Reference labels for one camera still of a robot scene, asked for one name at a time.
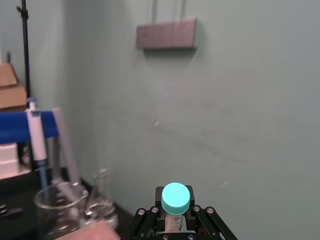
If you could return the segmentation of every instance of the cardboard box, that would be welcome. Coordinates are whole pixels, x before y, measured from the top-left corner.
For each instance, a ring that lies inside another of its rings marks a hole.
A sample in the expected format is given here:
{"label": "cardboard box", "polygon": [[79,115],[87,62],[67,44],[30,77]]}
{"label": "cardboard box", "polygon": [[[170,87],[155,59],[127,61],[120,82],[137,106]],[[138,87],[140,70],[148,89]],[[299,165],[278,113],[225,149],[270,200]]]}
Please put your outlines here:
{"label": "cardboard box", "polygon": [[18,84],[12,65],[0,64],[0,112],[23,112],[26,107],[26,89]]}
{"label": "cardboard box", "polygon": [[14,68],[10,63],[0,64],[0,87],[16,85],[18,83]]}

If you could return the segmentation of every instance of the white box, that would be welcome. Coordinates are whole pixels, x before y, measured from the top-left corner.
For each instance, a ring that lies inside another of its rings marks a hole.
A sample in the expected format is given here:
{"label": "white box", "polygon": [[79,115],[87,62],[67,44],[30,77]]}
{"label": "white box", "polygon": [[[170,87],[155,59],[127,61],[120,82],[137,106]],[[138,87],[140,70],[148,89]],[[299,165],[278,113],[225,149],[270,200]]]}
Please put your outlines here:
{"label": "white box", "polygon": [[0,145],[0,163],[18,160],[17,144]]}
{"label": "white box", "polygon": [[10,160],[0,162],[0,178],[16,176],[19,173],[19,161]]}

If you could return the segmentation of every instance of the pink object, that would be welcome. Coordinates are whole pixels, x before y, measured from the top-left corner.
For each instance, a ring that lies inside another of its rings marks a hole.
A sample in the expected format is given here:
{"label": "pink object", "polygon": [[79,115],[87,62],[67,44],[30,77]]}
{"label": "pink object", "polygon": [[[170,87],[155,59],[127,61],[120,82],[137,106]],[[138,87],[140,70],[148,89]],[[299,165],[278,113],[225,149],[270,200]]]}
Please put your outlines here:
{"label": "pink object", "polygon": [[104,221],[79,229],[58,240],[120,240],[119,235]]}
{"label": "pink object", "polygon": [[172,28],[172,22],[153,25],[151,47],[153,49],[170,48],[172,43]]}
{"label": "pink object", "polygon": [[147,50],[194,48],[196,26],[196,18],[138,26],[136,47]]}
{"label": "pink object", "polygon": [[197,20],[186,19],[173,24],[172,48],[192,48],[195,45]]}

